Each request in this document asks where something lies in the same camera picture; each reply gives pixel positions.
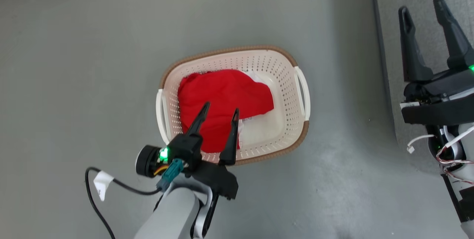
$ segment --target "laundry basket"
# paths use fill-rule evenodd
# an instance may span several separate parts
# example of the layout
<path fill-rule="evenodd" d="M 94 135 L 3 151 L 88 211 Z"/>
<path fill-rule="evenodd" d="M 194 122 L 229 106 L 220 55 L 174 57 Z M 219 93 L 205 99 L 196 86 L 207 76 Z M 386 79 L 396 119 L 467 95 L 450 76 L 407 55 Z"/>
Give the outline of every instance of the laundry basket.
<path fill-rule="evenodd" d="M 178 101 L 181 80 L 195 72 L 229 69 L 256 73 L 268 85 L 274 100 L 272 111 L 244 120 L 236 165 L 280 156 L 297 148 L 308 132 L 311 109 L 308 84 L 293 57 L 269 45 L 212 51 L 171 65 L 156 95 L 156 119 L 163 141 L 168 144 L 183 132 Z M 219 161 L 220 153 L 202 154 L 203 160 Z"/>

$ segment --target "red garment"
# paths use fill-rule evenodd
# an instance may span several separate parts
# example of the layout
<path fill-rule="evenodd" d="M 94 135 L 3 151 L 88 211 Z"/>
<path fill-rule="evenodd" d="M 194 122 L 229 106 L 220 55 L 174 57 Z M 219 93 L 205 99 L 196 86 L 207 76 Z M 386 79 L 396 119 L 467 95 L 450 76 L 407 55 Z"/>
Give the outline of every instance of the red garment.
<path fill-rule="evenodd" d="M 199 132 L 203 136 L 201 150 L 206 153 L 219 153 L 224 149 L 236 108 L 240 119 L 265 114 L 274 108 L 268 86 L 254 82 L 238 70 L 193 73 L 181 80 L 178 100 L 183 132 L 188 131 L 203 105 L 210 102 L 206 121 Z"/>

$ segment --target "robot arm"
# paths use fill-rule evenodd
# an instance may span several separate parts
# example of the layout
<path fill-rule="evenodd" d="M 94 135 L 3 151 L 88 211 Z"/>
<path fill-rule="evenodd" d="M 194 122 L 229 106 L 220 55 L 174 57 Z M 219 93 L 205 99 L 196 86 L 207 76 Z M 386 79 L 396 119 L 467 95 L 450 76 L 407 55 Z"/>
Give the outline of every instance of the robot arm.
<path fill-rule="evenodd" d="M 474 161 L 474 136 L 455 139 L 474 125 L 474 50 L 446 2 L 433 0 L 433 4 L 445 32 L 449 69 L 433 74 L 425 66 L 410 13 L 406 7 L 400 8 L 403 72 L 408 82 L 401 112 L 405 123 L 422 124 L 431 135 L 428 146 L 440 162 L 461 227 L 474 239 L 474 165 L 463 163 Z"/>
<path fill-rule="evenodd" d="M 235 199 L 238 190 L 237 179 L 227 171 L 226 165 L 234 165 L 236 161 L 239 110 L 235 110 L 230 122 L 231 132 L 227 144 L 220 153 L 220 161 L 215 164 L 203 161 L 200 153 L 203 138 L 199 129 L 206 119 L 209 106 L 210 104 L 206 103 L 188 132 L 176 135 L 168 146 L 145 146 L 140 151 L 135 164 L 137 173 L 150 178 L 162 173 L 156 191 L 135 190 L 104 172 L 100 172 L 94 180 L 99 195 L 102 194 L 101 200 L 112 181 L 140 195 L 153 195 L 160 190 L 164 192 L 156 210 L 137 232 L 136 239 L 202 239 L 210 227 L 219 196 L 228 200 Z M 88 171 L 89 169 L 86 171 L 86 187 L 90 203 L 110 236 L 115 238 L 90 195 Z M 205 199 L 200 199 L 197 194 L 200 194 L 199 197 L 205 196 Z"/>

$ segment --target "teal connector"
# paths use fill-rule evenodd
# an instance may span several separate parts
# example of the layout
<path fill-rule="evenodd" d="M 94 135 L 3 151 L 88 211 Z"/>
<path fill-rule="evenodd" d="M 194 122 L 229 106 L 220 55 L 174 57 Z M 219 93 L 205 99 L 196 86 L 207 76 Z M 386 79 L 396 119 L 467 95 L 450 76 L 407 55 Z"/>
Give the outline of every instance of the teal connector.
<path fill-rule="evenodd" d="M 184 169 L 184 162 L 180 158 L 173 159 L 173 162 L 161 175 L 161 180 L 156 184 L 156 188 L 161 189 L 163 192 L 170 187 L 171 182 L 178 176 Z"/>

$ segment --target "gray floor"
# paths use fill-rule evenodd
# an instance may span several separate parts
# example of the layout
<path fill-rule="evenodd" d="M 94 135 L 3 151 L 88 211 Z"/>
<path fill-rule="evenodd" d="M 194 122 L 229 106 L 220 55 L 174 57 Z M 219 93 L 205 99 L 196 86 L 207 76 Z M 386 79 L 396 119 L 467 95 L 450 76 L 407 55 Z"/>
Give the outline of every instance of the gray floor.
<path fill-rule="evenodd" d="M 232 168 L 209 239 L 465 238 L 442 179 L 410 166 L 384 97 L 371 0 L 0 0 L 0 237 L 106 238 L 83 172 L 151 189 L 137 151 L 162 145 L 163 71 L 187 55 L 267 43 L 310 86 L 289 155 Z M 157 198 L 111 186 L 99 209 L 132 238 Z"/>

